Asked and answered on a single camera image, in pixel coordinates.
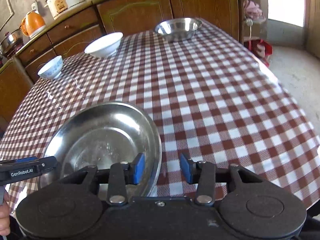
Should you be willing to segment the person's left hand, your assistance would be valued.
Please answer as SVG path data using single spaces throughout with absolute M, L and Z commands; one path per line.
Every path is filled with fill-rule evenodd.
M 3 204 L 0 207 L 0 230 L 1 236 L 10 234 L 10 208 L 8 206 L 9 195 L 4 191 Z

